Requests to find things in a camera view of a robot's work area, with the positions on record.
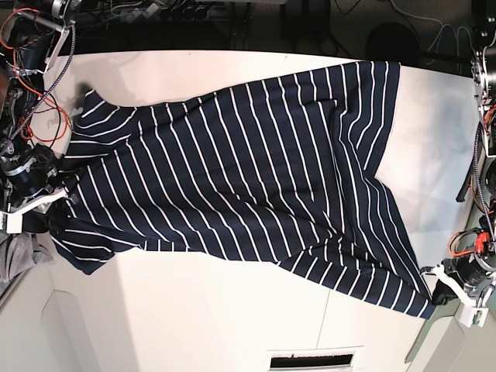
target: red wire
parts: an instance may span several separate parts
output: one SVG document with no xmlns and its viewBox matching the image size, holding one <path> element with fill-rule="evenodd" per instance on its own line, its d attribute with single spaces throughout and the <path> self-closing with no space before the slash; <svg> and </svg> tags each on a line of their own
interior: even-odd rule
<svg viewBox="0 0 496 372">
<path fill-rule="evenodd" d="M 462 232 L 459 232 L 459 233 L 457 232 L 456 234 L 453 234 L 453 236 L 451 236 L 451 239 L 449 240 L 450 242 L 448 243 L 448 251 L 449 251 L 449 254 L 451 254 L 451 256 L 453 256 L 453 257 L 460 257 L 460 256 L 465 256 L 467 254 L 473 253 L 473 251 L 471 251 L 471 250 L 463 250 L 461 252 L 453 252 L 451 245 L 453 244 L 455 239 L 458 238 L 462 234 L 463 234 Z"/>
<path fill-rule="evenodd" d="M 491 107 L 491 109 L 487 112 L 485 118 L 484 118 L 484 129 L 486 132 L 489 130 L 489 122 L 491 121 L 494 110 L 496 109 L 496 103 Z"/>
<path fill-rule="evenodd" d="M 17 65 L 16 65 L 16 52 L 14 50 L 14 52 L 12 53 L 12 62 L 14 64 L 14 74 L 15 74 L 15 77 L 17 78 L 17 80 L 19 81 L 19 83 L 21 83 L 21 85 L 26 88 L 27 90 L 31 91 L 32 93 L 38 95 L 39 97 L 42 96 L 41 93 L 39 93 L 38 91 L 35 91 L 34 89 L 32 89 L 30 86 L 28 86 L 26 83 L 24 83 L 24 81 L 21 80 L 18 72 L 17 72 Z M 28 129 L 28 133 L 31 134 L 32 137 L 36 138 L 37 140 L 39 140 L 40 142 L 52 142 L 52 141 L 57 141 L 57 140 L 60 140 L 62 137 L 64 137 L 64 134 L 66 133 L 67 131 L 67 124 L 69 123 L 69 118 L 68 118 L 68 115 L 67 113 L 64 111 L 63 108 L 61 108 L 60 106 L 56 105 L 54 101 L 52 101 L 51 99 L 49 98 L 45 98 L 45 101 L 48 101 L 49 103 L 52 103 L 53 105 L 55 105 L 55 107 L 53 107 L 53 109 L 57 109 L 58 111 L 60 111 L 60 113 L 64 116 L 64 131 L 62 132 L 62 134 L 60 136 L 57 136 L 55 137 L 55 139 L 41 139 L 39 138 L 36 134 L 33 133 L 33 130 L 31 128 Z"/>
<path fill-rule="evenodd" d="M 33 13 L 39 13 L 40 11 L 36 10 L 36 9 L 31 9 L 31 8 L 20 8 L 20 9 L 16 9 L 14 12 L 10 13 L 10 15 L 7 17 L 7 19 L 2 23 L 2 27 L 0 27 L 0 43 L 3 45 L 4 48 L 6 48 L 7 50 L 13 50 L 14 47 L 13 46 L 9 46 L 7 45 L 7 43 L 4 41 L 3 39 L 3 29 L 5 28 L 5 25 L 7 24 L 8 21 L 10 21 L 10 19 L 15 16 L 17 13 L 19 12 L 23 12 L 23 11 L 29 11 L 29 12 L 33 12 Z"/>
</svg>

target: white table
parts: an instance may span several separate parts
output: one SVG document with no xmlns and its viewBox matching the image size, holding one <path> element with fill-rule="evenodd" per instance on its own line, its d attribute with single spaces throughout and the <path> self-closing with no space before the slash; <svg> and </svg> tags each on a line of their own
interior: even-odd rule
<svg viewBox="0 0 496 372">
<path fill-rule="evenodd" d="M 150 105 L 345 62 L 225 51 L 92 54 L 74 58 L 55 96 L 74 114 L 84 86 L 113 104 Z M 59 58 L 46 80 L 64 63 Z M 394 127 L 377 177 L 395 196 L 419 266 L 440 262 L 451 233 L 467 220 L 470 205 L 455 197 L 472 157 L 473 96 L 471 79 L 401 69 Z M 35 115 L 35 133 L 51 137 L 56 128 L 52 112 Z M 64 152 L 68 140 L 67 134 L 54 149 Z M 403 360 L 422 326 L 421 319 L 270 264 L 201 254 L 131 250 L 90 277 L 57 257 L 50 275 L 56 290 L 77 297 L 93 349 L 84 353 L 94 353 L 82 360 L 97 360 L 102 371 L 253 372 L 267 366 L 265 350 L 363 346 L 356 370 L 396 372 L 406 370 Z M 381 357 L 385 350 L 388 358 Z"/>
</svg>

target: vent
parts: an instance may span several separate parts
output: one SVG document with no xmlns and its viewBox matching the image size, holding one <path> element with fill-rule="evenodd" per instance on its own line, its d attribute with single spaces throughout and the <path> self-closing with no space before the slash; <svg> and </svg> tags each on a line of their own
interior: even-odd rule
<svg viewBox="0 0 496 372">
<path fill-rule="evenodd" d="M 269 371 L 351 372 L 357 349 L 276 352 L 270 356 Z"/>
</svg>

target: fabric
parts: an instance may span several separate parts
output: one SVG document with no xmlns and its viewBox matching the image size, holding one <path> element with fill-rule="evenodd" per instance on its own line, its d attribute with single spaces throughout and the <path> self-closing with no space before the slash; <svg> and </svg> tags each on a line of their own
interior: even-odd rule
<svg viewBox="0 0 496 372">
<path fill-rule="evenodd" d="M 269 261 L 428 318 L 398 208 L 374 179 L 399 74 L 359 62 L 139 108 L 88 92 L 63 162 L 79 202 L 51 232 L 59 253 L 86 274 L 132 247 Z"/>
<path fill-rule="evenodd" d="M 38 244 L 35 235 L 0 234 L 0 294 L 23 271 L 53 260 L 50 251 Z"/>
</svg>

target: gray cloth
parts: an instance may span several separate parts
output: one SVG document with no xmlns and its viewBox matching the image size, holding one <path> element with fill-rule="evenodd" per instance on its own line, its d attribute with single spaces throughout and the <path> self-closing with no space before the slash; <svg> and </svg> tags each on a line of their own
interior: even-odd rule
<svg viewBox="0 0 496 372">
<path fill-rule="evenodd" d="M 53 260 L 50 252 L 38 244 L 36 235 L 23 232 L 15 235 L 0 234 L 0 294 L 23 271 L 37 263 Z"/>
</svg>

